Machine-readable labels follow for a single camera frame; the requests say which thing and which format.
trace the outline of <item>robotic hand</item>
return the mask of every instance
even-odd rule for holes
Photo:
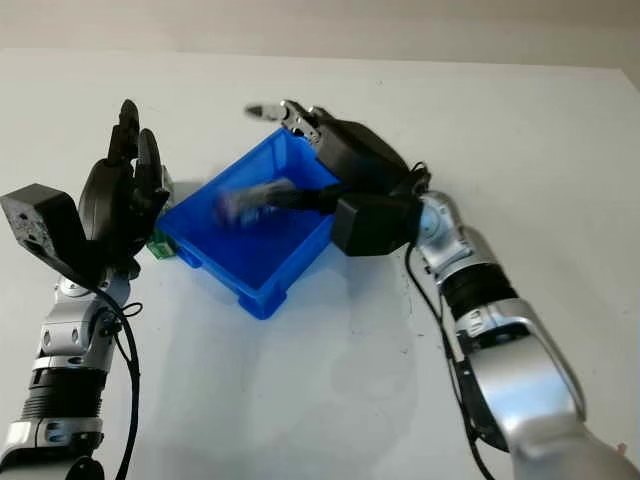
[[[129,344],[131,358],[125,359],[132,381],[131,428],[117,475],[125,478],[137,430],[139,368],[130,315],[122,306],[129,281],[140,272],[133,257],[169,196],[161,179],[153,134],[140,131],[138,110],[126,100],[79,211],[66,193],[38,184],[2,197],[18,242],[61,274],[42,326],[29,397],[0,456],[3,480],[104,478],[91,454],[103,437],[101,393],[114,346],[123,351],[120,330]]]
[[[428,189],[424,165],[410,171],[366,127],[318,107],[307,111],[285,100],[247,112],[305,136],[341,180],[344,188],[332,190],[332,240],[347,255],[384,255],[409,243],[405,264],[440,325],[469,444],[485,478],[493,477],[478,438],[511,455],[517,480],[640,479],[627,459],[588,431],[584,396],[569,364],[482,236],[463,224],[449,197]],[[414,248],[451,310],[462,358],[411,271]]]

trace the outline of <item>blue plastic bin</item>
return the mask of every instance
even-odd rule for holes
[[[333,216],[280,210],[248,228],[225,229],[215,224],[213,205],[221,191],[281,177],[300,188],[337,182],[306,140],[280,129],[158,220],[180,258],[204,267],[259,319],[275,312],[289,286],[327,246]]]

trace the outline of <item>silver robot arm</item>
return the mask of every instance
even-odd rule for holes
[[[111,274],[100,288],[120,306],[128,278]],[[44,321],[20,420],[0,455],[2,479],[100,479],[90,456],[100,445],[101,393],[114,350],[115,315],[93,292],[61,277]]]
[[[458,382],[478,436],[510,453],[516,480],[640,479],[585,426],[575,374],[481,235],[446,195],[421,200],[416,248],[455,319]]]

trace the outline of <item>wall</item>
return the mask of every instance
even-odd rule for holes
[[[0,47],[73,47],[622,68],[636,0],[4,0]]]

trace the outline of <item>green object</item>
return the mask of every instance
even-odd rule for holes
[[[164,207],[162,207],[162,210],[160,211],[159,216],[162,216],[166,212],[171,210],[171,208],[174,205],[173,181],[169,176],[169,171],[167,170],[167,167],[165,167],[164,165],[162,166],[162,187],[169,191],[169,198],[167,199],[167,202],[164,204]],[[153,229],[153,233],[151,234],[151,237],[149,237],[149,240],[147,241],[147,248],[151,253],[153,253],[153,256],[156,257],[158,260],[163,260],[165,258],[171,258],[176,256],[175,243],[173,243],[173,240],[171,240],[171,238],[166,233],[164,233],[158,228]]]
[[[176,248],[173,240],[157,228],[153,230],[151,238],[147,242],[147,248],[158,260],[176,256]]]

